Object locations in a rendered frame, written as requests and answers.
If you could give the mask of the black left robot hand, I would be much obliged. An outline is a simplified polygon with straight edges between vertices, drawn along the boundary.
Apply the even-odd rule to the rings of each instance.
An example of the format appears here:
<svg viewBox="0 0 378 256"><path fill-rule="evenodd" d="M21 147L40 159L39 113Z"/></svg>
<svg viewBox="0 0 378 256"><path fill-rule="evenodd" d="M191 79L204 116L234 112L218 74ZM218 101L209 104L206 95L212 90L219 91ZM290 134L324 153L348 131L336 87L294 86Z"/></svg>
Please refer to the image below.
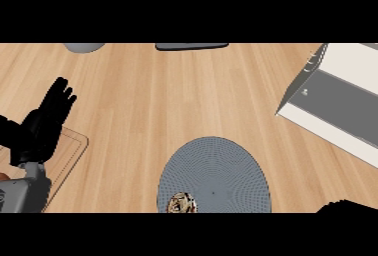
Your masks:
<svg viewBox="0 0 378 256"><path fill-rule="evenodd" d="M21 124L0 115L0 146L11 149L11 165L45 163L54 156L63 126L77 100L69 80L58 77Z"/></svg>

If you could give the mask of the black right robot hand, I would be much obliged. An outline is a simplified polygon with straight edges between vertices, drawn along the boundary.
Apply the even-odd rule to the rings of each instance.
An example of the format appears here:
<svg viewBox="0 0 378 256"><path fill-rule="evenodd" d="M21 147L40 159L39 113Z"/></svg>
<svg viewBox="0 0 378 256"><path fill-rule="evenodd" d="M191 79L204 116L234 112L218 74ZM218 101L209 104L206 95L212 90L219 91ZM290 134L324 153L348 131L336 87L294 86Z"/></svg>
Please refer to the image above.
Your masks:
<svg viewBox="0 0 378 256"><path fill-rule="evenodd" d="M351 200L340 200L337 202L330 202L320 210L323 214L337 214L337 213L368 213L368 214L378 214L378 209L365 206Z"/></svg>

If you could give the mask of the round grey woven placemat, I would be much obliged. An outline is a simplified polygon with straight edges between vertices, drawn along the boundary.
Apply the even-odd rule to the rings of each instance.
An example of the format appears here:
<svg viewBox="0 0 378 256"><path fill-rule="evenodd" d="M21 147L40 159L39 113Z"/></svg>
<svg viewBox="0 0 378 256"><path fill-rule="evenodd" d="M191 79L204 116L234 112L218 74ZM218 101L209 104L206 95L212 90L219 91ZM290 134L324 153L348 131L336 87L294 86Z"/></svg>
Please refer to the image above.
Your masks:
<svg viewBox="0 0 378 256"><path fill-rule="evenodd" d="M271 213L269 185L249 151L229 139L203 137L173 154L160 178L157 208L176 193L196 199L200 213Z"/></svg>

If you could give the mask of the white and grey tiered shelf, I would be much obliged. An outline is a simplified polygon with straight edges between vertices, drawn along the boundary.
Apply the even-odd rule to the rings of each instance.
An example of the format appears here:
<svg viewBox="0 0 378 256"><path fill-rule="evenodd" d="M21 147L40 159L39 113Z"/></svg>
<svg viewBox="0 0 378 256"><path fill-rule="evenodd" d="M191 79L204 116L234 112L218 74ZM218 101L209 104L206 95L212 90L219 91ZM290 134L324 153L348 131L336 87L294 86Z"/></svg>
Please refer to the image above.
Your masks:
<svg viewBox="0 0 378 256"><path fill-rule="evenodd" d="M378 43L325 43L277 114L378 168Z"/></svg>

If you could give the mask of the mottled brown bell pepper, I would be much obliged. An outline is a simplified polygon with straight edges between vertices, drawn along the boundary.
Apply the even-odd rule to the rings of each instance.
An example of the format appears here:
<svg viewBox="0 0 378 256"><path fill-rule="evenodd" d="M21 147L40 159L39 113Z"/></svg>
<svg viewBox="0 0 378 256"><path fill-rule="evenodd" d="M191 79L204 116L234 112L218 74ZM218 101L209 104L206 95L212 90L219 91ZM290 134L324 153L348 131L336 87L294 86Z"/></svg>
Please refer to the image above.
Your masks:
<svg viewBox="0 0 378 256"><path fill-rule="evenodd" d="M167 205L167 212L169 213L197 213L198 212L196 198L188 192L179 192L173 195Z"/></svg>

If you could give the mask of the wooden cutting board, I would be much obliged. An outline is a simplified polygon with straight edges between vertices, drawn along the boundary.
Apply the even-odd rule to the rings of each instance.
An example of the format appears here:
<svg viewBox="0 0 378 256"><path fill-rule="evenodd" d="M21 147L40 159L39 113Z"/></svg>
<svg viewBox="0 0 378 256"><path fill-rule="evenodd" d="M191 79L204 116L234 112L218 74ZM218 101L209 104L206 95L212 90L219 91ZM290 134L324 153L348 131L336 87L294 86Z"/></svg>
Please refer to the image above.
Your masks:
<svg viewBox="0 0 378 256"><path fill-rule="evenodd" d="M46 176L52 181L46 208L63 187L63 184L67 180L67 177L79 162L79 159L85 153L88 146L89 138L83 134L73 131L71 129L63 128L55 154L49 161L46 163L42 163L45 165ZM9 176L9 180L24 178L24 165L27 163L21 164L18 167L14 167L9 164L9 156L11 150L5 147L0 147L0 173L5 173Z"/></svg>

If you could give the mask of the grey round bowl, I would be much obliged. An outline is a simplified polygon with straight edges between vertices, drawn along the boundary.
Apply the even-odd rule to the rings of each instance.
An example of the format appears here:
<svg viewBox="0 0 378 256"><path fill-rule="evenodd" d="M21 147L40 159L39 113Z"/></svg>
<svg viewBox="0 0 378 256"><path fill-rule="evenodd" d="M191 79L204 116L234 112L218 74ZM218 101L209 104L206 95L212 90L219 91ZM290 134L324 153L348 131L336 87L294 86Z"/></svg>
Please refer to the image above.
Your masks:
<svg viewBox="0 0 378 256"><path fill-rule="evenodd" d="M64 46L73 53L91 53L100 50L104 43L66 43Z"/></svg>

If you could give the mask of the dark grey flat tray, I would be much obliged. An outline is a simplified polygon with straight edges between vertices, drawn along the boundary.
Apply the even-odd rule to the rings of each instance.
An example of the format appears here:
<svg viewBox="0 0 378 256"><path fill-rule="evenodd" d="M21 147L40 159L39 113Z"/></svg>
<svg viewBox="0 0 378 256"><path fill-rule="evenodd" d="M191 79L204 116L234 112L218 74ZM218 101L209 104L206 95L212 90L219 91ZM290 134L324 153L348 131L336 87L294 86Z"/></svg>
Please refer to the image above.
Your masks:
<svg viewBox="0 0 378 256"><path fill-rule="evenodd" d="M203 50L228 47L229 43L156 43L160 51Z"/></svg>

